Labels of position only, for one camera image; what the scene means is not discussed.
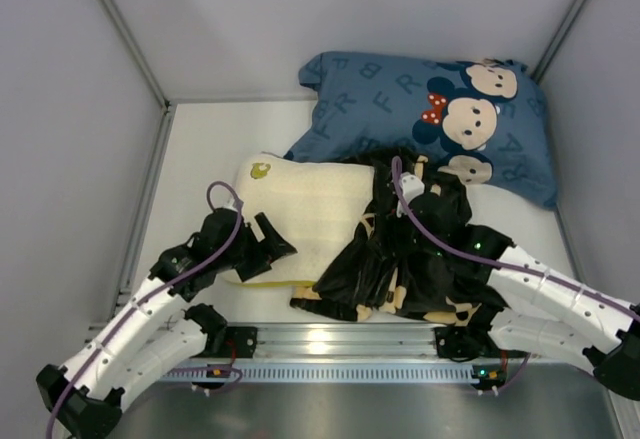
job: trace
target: metal frame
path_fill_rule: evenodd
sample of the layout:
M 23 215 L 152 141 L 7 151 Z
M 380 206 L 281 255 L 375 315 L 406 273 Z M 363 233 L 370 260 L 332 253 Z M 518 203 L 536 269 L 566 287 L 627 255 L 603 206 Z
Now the metal frame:
M 211 361 L 190 361 L 184 367 L 210 367 Z M 272 364 L 238 360 L 243 383 L 306 384 L 477 384 L 471 364 L 324 362 Z M 162 382 L 225 382 L 206 372 L 170 372 Z
M 176 107 L 169 106 L 158 124 L 153 149 L 145 170 L 144 183 L 137 201 L 131 230 L 126 241 L 125 254 L 118 273 L 118 285 L 111 299 L 110 311 L 112 315 L 118 306 L 119 298 L 129 292 L 131 281 L 138 266 L 140 251 L 142 250 L 142 243 L 147 230 L 151 206 L 153 205 L 153 198 L 155 197 L 156 187 L 160 178 L 160 170 L 162 169 L 164 155 L 167 150 L 167 144 L 169 143 L 175 113 Z
M 549 41 L 540 61 L 538 61 L 538 64 L 531 73 L 531 78 L 537 83 L 542 81 L 544 74 L 547 72 L 547 69 L 549 69 L 551 62 L 553 62 L 553 59 L 564 44 L 569 32 L 573 28 L 573 25 L 578 17 L 580 17 L 581 12 L 588 2 L 589 0 L 573 0 L 571 3 L 569 10 L 562 19 L 562 22 L 560 22 L 560 25 L 551 38 L 551 41 Z
M 160 104 L 160 107 L 164 108 L 165 110 L 168 109 L 169 101 L 167 100 L 166 95 L 162 91 L 162 88 L 160 87 L 160 83 L 156 79 L 156 76 L 151 70 L 151 67 L 149 67 L 149 64 L 147 63 L 147 60 L 145 59 L 144 54 L 140 49 L 140 46 L 135 40 L 135 37 L 133 36 L 133 34 L 131 33 L 131 29 L 129 28 L 129 25 L 127 24 L 127 22 L 124 20 L 124 17 L 122 16 L 122 13 L 120 12 L 120 9 L 116 5 L 115 1 L 114 0 L 98 0 L 98 1 L 100 2 L 104 11 L 106 12 L 107 17 L 111 21 L 111 24 L 113 25 L 114 29 L 122 39 L 122 42 L 124 43 L 125 48 L 131 55 L 131 59 L 133 59 L 133 62 L 142 73 L 145 79 L 145 82 L 147 83 L 147 86 L 149 87 L 151 93 L 154 95 L 154 97 L 158 101 L 158 104 Z

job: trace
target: enclosure wall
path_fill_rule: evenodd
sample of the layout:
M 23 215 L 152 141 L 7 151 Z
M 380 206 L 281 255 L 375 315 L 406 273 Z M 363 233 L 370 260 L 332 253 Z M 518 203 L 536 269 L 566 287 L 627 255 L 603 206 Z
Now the enclosure wall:
M 640 300 L 640 0 L 590 0 L 556 56 L 551 107 L 560 212 L 581 276 Z
M 117 284 L 161 111 L 97 0 L 0 0 L 2 437 L 42 437 L 35 376 Z
M 513 58 L 532 68 L 572 0 L 116 0 L 171 99 L 309 96 L 324 50 Z

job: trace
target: cartoon face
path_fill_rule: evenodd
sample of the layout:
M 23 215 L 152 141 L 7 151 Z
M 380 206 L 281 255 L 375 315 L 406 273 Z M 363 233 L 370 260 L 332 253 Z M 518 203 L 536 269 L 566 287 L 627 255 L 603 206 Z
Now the cartoon face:
M 518 91 L 518 81 L 513 71 L 502 67 L 474 64 L 466 69 L 471 85 L 487 96 L 513 99 Z
M 442 121 L 444 133 L 463 149 L 483 149 L 496 130 L 498 112 L 486 99 L 460 97 L 449 103 Z
M 264 162 L 254 162 L 251 165 L 250 176 L 254 179 L 262 179 L 271 170 L 271 164 L 265 164 Z
M 482 184 L 491 179 L 493 174 L 490 163 L 471 156 L 454 156 L 448 165 L 439 167 L 438 171 L 458 176 L 463 184 Z

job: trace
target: pillowcase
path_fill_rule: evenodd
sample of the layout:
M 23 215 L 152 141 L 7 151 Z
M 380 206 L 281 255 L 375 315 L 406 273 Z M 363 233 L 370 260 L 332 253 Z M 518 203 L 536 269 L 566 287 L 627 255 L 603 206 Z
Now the pillowcase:
M 464 184 L 492 184 L 551 208 L 547 102 L 525 70 L 514 61 L 325 52 L 300 69 L 318 103 L 311 129 L 285 158 L 327 162 L 404 146 Z
M 353 240 L 371 202 L 373 174 L 372 167 L 357 164 L 296 164 L 264 153 L 250 157 L 235 182 L 245 222 L 262 239 L 255 216 L 264 212 L 298 253 L 246 282 L 233 269 L 220 277 L 243 286 L 313 285 Z

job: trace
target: white plastic joint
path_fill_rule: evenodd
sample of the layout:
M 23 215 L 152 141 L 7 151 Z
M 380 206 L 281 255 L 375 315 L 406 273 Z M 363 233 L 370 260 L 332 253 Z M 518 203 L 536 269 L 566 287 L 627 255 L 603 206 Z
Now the white plastic joint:
M 405 172 L 400 176 L 400 188 L 402 189 L 402 197 L 404 197 L 407 204 L 410 204 L 416 197 L 424 194 L 424 182 L 414 174 Z M 407 212 L 402 207 L 402 203 L 398 201 L 398 209 L 396 215 L 401 217 Z

